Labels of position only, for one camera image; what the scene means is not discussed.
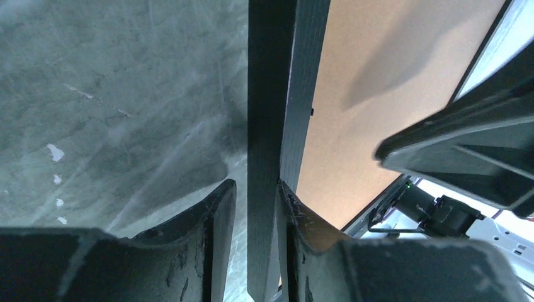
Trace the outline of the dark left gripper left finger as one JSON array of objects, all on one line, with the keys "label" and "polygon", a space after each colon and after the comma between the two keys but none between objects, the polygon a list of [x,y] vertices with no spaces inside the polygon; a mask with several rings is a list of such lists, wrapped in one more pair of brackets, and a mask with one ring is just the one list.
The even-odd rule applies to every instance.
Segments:
[{"label": "dark left gripper left finger", "polygon": [[222,301],[236,205],[226,179],[132,238],[98,228],[2,228],[2,301]]}]

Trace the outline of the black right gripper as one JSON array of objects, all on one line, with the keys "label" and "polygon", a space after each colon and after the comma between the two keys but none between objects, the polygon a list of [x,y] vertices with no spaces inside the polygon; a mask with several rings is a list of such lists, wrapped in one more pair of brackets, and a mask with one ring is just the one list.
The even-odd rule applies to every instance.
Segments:
[{"label": "black right gripper", "polygon": [[[518,217],[533,216],[533,45],[459,100],[386,138],[375,158],[386,169],[423,177]],[[416,226],[378,226],[394,213]],[[485,218],[409,181],[371,211],[367,230],[467,238],[468,229]]]}]

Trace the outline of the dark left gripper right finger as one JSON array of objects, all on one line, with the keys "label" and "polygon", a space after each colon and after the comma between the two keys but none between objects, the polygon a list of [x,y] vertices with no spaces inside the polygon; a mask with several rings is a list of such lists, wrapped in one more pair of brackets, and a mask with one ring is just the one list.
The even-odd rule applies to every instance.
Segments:
[{"label": "dark left gripper right finger", "polygon": [[492,245],[455,238],[359,240],[278,183],[284,301],[518,301],[520,285]]}]

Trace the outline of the brown backing board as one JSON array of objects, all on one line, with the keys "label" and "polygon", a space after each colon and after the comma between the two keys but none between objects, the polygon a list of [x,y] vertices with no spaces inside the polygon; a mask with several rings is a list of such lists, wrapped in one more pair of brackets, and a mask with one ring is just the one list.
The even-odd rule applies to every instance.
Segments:
[{"label": "brown backing board", "polygon": [[336,228],[396,178],[380,142],[449,102],[502,1],[332,1],[299,198]]}]

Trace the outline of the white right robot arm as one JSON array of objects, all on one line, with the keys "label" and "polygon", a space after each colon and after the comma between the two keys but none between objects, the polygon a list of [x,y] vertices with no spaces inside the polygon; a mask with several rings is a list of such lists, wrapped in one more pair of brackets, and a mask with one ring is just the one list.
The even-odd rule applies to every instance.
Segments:
[{"label": "white right robot arm", "polygon": [[[388,170],[529,221],[533,218],[533,44],[435,114],[383,140],[375,159]],[[457,199],[432,198],[412,182],[372,209],[374,237],[466,238],[497,247],[520,282],[533,286],[533,242]]]}]

